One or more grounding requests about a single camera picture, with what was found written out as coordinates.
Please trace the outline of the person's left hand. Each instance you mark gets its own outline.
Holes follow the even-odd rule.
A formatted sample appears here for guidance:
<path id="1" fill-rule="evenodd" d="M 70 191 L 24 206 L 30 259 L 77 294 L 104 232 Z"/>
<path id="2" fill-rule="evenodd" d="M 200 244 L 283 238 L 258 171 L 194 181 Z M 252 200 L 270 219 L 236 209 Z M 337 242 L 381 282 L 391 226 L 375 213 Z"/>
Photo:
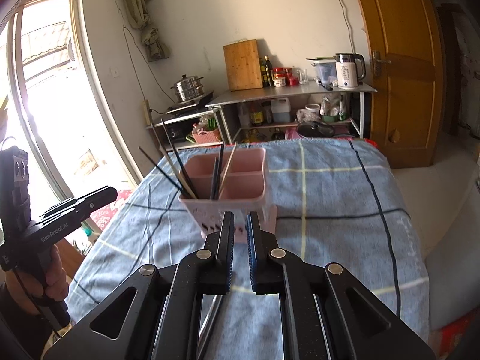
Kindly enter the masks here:
<path id="1" fill-rule="evenodd" d="M 27 314 L 38 315 L 39 311 L 32 303 L 31 298 L 47 297 L 56 302 L 63 301 L 69 292 L 67 274 L 63 268 L 59 249 L 54 244 L 50 248 L 51 261 L 46 271 L 46 283 L 44 288 L 42 284 L 32 275 L 24 271 L 18 271 L 18 275 L 13 271 L 5 274 L 5 283 L 13 301 Z"/>

